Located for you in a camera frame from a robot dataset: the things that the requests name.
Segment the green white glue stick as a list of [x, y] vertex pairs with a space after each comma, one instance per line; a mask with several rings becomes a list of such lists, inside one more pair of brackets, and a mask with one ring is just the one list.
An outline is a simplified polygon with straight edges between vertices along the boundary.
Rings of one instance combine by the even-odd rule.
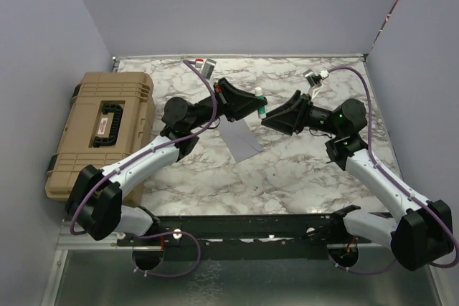
[[259, 108], [257, 109], [258, 118], [261, 120], [265, 119], [266, 113], [267, 113], [267, 110], [266, 110], [267, 100], [263, 94], [261, 87], [255, 88], [255, 96], [260, 99]]

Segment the grey paper envelope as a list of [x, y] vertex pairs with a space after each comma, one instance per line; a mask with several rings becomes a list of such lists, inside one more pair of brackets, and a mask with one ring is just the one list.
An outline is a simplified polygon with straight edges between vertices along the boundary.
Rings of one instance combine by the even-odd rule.
[[236, 163], [262, 152], [262, 146], [245, 120], [230, 122], [222, 116], [218, 131]]

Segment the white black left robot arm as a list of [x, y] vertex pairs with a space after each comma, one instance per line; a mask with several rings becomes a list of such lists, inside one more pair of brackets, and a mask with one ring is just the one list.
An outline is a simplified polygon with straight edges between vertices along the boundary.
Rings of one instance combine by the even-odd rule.
[[241, 120], [267, 105], [260, 87], [253, 93], [218, 80], [209, 97], [190, 103], [182, 97], [164, 106], [164, 129], [142, 149], [121, 161], [97, 169], [81, 170], [65, 205], [74, 235], [89, 234], [100, 241], [114, 232], [132, 234], [140, 243], [158, 238], [156, 217], [142, 206], [123, 203], [131, 191], [162, 168], [189, 155], [197, 144], [198, 128], [209, 128], [220, 117]]

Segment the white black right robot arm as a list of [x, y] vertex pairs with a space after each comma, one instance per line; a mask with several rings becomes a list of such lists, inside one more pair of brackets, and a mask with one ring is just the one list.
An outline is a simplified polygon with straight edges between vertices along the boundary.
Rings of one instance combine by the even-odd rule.
[[454, 250], [450, 207], [431, 201], [387, 170], [359, 135], [366, 127], [363, 102], [351, 98], [335, 110], [316, 107], [307, 94], [296, 91], [289, 101], [267, 113], [262, 125], [283, 134], [304, 128], [333, 137], [326, 142], [329, 160], [361, 181], [391, 214], [385, 219], [358, 206], [337, 211], [329, 233], [337, 242], [359, 236], [390, 249], [405, 268], [415, 271]]

